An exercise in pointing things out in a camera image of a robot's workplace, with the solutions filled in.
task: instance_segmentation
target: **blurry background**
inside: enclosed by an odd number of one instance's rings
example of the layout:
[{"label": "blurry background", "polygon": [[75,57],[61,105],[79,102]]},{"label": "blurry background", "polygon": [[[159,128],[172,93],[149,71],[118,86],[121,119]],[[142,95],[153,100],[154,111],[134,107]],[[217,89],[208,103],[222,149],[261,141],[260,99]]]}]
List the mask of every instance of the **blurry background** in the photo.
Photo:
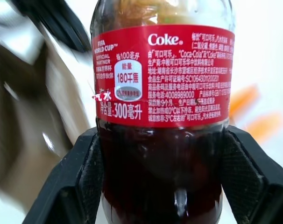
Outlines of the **blurry background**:
[{"label": "blurry background", "polygon": [[[283,121],[283,0],[232,1],[237,14],[232,93],[256,84],[261,96],[246,112],[234,118],[234,121],[237,127],[251,130],[258,137],[264,151],[283,166],[283,123],[280,123]],[[86,30],[89,30],[96,0],[67,2]],[[23,41],[16,43],[20,49],[20,44],[25,44],[28,36],[24,35],[23,38]],[[72,68],[74,63],[71,63],[71,57],[68,57],[66,51],[62,50],[62,54],[65,54],[65,62],[70,60],[70,70],[78,73],[77,68]],[[86,70],[83,68],[74,75],[76,78],[80,79],[82,75],[93,76],[88,66]],[[91,113],[93,123],[95,112],[91,102],[87,103],[87,110]],[[266,116],[272,113],[276,115],[269,118]],[[253,122],[258,122],[263,117],[263,125],[253,125]],[[265,123],[266,121],[274,121],[277,126]],[[259,134],[268,135],[260,138]],[[97,222],[103,224],[100,217],[104,218],[101,211]],[[18,207],[10,201],[0,200],[0,224],[20,224],[23,218],[24,214]],[[220,223],[235,223],[226,203]]]}]

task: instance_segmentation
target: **coke logo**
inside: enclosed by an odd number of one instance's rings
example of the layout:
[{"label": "coke logo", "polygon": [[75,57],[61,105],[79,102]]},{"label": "coke logo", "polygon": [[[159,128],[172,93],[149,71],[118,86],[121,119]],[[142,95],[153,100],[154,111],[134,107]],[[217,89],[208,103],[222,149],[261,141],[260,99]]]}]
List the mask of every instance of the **coke logo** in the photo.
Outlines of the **coke logo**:
[{"label": "coke logo", "polygon": [[162,46],[162,45],[182,45],[183,41],[179,40],[178,36],[169,36],[164,34],[164,36],[158,36],[158,34],[151,34],[148,37],[148,43],[151,46]]}]

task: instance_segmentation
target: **black holder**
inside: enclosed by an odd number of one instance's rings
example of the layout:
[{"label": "black holder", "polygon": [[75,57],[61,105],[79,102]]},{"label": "black holder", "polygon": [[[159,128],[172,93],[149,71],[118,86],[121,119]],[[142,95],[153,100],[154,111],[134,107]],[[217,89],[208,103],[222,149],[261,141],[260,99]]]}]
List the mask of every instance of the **black holder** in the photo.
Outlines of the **black holder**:
[{"label": "black holder", "polygon": [[[221,180],[238,224],[283,224],[283,168],[245,131],[230,126]],[[82,134],[52,170],[23,224],[94,224],[103,163],[97,129]]]}]

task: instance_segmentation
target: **plastic bottle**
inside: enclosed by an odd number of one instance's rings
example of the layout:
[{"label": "plastic bottle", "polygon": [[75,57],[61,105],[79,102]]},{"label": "plastic bottle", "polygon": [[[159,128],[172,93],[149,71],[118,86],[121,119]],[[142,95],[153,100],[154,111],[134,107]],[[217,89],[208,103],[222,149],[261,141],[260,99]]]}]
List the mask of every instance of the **plastic bottle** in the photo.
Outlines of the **plastic bottle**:
[{"label": "plastic bottle", "polygon": [[230,0],[99,0],[92,23],[109,224],[215,224]]}]

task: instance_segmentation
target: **coke bottle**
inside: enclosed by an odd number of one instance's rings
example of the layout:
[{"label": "coke bottle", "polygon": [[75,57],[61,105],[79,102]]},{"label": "coke bottle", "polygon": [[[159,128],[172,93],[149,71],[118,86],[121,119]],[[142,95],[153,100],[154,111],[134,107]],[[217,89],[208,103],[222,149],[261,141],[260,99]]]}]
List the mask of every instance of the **coke bottle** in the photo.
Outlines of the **coke bottle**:
[{"label": "coke bottle", "polygon": [[99,0],[91,23],[109,224],[215,224],[230,0]]}]

